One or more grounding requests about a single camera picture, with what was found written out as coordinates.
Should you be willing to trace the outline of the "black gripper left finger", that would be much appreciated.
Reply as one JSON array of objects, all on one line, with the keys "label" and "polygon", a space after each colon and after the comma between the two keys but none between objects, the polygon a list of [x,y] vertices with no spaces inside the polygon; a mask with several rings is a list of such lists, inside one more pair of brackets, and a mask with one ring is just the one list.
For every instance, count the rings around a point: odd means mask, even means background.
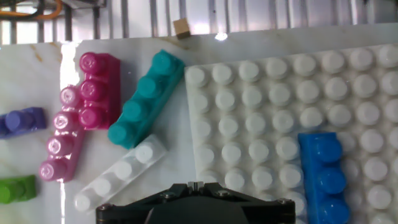
[{"label": "black gripper left finger", "polygon": [[187,196],[190,193],[190,187],[187,184],[173,184],[171,192],[176,196]]}]

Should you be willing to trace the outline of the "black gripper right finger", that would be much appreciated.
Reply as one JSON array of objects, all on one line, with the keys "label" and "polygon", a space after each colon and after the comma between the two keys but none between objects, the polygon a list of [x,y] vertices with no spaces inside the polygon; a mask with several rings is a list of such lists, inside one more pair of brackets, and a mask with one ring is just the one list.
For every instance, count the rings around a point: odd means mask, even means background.
[{"label": "black gripper right finger", "polygon": [[205,183],[202,189],[203,195],[217,195],[217,192],[221,190],[221,185],[217,182]]}]

